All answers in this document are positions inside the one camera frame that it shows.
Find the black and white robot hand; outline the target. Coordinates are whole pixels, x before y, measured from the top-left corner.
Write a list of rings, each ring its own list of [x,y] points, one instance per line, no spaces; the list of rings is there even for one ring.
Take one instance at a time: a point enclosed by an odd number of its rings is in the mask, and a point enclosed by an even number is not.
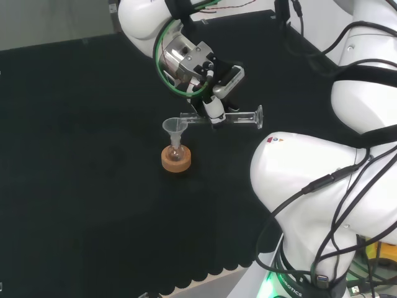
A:
[[[210,97],[193,97],[187,100],[193,108],[194,114],[204,118],[213,129],[220,128],[226,123],[227,112],[239,112],[239,107],[233,102],[219,99],[215,95]]]

